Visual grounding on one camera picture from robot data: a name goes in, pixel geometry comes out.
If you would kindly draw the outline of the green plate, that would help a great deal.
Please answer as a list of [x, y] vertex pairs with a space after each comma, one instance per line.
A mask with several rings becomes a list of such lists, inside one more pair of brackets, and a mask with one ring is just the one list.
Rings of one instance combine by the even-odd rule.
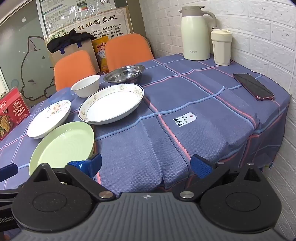
[[29, 174], [47, 163], [62, 168], [70, 161], [84, 161], [93, 154], [94, 131], [87, 123], [74, 121], [59, 126], [41, 140], [29, 164]]

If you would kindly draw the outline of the large white rimmed plate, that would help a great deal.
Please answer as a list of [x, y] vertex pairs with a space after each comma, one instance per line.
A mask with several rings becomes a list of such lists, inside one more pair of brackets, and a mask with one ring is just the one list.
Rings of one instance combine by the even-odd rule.
[[135, 83], [108, 86], [88, 97], [78, 117], [93, 125], [106, 125], [131, 114], [142, 102], [144, 89]]

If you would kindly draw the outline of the white floral plate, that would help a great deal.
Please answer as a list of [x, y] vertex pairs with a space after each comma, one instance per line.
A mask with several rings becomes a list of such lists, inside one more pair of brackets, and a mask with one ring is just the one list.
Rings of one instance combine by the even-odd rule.
[[29, 124], [27, 136], [40, 139], [62, 125], [71, 111], [71, 101], [61, 100], [41, 111]]

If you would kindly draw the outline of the white ribbed bowl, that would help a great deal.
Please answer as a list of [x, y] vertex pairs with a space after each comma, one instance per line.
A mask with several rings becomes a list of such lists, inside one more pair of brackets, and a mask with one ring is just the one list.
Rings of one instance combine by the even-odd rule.
[[99, 78], [99, 75], [85, 77], [75, 83], [71, 87], [71, 90], [74, 91], [79, 97], [87, 98], [99, 90]]

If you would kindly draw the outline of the stainless steel bowl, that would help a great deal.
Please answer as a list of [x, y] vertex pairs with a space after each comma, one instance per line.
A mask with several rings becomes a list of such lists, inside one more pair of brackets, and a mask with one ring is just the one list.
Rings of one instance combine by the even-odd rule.
[[131, 82], [137, 79], [144, 70], [145, 66], [143, 65], [128, 65], [107, 73], [103, 80], [111, 84]]

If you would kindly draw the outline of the white tablecloth label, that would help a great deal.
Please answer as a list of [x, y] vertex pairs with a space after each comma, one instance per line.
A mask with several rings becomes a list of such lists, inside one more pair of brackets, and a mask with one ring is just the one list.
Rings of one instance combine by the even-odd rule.
[[181, 127], [181, 126], [185, 126], [185, 125], [195, 121], [196, 118], [197, 117], [193, 113], [187, 113], [187, 114], [184, 114], [182, 116], [179, 116], [179, 117], [175, 118], [174, 123], [178, 127]]

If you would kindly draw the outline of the blue plaid tablecloth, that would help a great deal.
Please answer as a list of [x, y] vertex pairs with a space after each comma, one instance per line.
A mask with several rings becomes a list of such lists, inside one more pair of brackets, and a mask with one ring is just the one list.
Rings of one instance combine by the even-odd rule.
[[181, 54], [144, 63], [144, 98], [122, 120], [93, 126], [102, 168], [95, 179], [114, 193], [189, 185], [199, 155], [233, 167], [273, 162], [285, 133], [288, 92], [232, 62]]

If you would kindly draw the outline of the red cracker box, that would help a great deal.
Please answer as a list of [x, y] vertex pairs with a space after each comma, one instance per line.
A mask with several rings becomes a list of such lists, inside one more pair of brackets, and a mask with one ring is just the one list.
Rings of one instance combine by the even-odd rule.
[[17, 87], [12, 88], [1, 98], [1, 141], [25, 118], [30, 115], [28, 106]]

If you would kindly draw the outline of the smartphone in red case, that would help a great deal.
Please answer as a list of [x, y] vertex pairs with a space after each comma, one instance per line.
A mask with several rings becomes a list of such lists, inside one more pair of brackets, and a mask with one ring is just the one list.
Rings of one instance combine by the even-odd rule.
[[233, 74], [233, 78], [257, 101], [274, 99], [274, 94], [250, 74]]

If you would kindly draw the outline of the left orange chair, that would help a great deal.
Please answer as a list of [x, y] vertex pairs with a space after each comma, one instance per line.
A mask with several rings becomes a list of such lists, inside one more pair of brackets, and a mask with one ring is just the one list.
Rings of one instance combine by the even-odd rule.
[[54, 67], [56, 91], [72, 87], [91, 75], [96, 75], [96, 71], [88, 52], [80, 50], [63, 57]]

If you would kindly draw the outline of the frosted glass door with cat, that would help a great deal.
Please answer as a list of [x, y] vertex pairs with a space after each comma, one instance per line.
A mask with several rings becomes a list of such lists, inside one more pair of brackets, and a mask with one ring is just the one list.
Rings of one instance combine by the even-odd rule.
[[38, 17], [14, 14], [1, 25], [1, 72], [31, 107], [55, 92], [54, 68]]

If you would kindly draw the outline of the brown paper bag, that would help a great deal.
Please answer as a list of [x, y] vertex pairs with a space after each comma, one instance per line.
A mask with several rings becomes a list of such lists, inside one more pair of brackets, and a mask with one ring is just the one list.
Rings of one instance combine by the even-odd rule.
[[56, 64], [60, 59], [77, 51], [86, 51], [90, 56], [95, 71], [97, 73], [100, 72], [99, 63], [97, 61], [97, 57], [90, 39], [83, 42], [71, 44], [65, 48], [62, 48], [61, 50], [52, 53], [53, 63]]

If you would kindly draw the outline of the black cloth on bag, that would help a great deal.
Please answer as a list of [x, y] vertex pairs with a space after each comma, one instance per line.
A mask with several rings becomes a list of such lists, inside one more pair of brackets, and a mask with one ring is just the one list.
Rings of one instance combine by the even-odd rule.
[[48, 42], [47, 48], [51, 53], [57, 52], [69, 45], [77, 44], [86, 40], [95, 40], [96, 37], [88, 32], [77, 33], [75, 30], [71, 30], [69, 34], [61, 37], [57, 37]]

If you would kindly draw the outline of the cream travel cup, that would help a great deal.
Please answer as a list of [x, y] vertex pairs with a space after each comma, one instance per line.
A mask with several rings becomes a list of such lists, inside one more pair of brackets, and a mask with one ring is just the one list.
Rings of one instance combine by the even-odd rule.
[[214, 62], [220, 66], [228, 66], [231, 61], [233, 35], [226, 29], [213, 29], [211, 32]]

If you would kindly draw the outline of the cream thermos jug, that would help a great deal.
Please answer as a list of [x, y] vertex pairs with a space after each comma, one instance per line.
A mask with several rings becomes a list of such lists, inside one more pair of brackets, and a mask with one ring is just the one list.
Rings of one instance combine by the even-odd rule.
[[203, 6], [184, 6], [180, 10], [183, 56], [187, 60], [203, 61], [210, 58], [210, 37], [204, 15], [209, 15], [217, 26], [215, 15], [202, 11]]

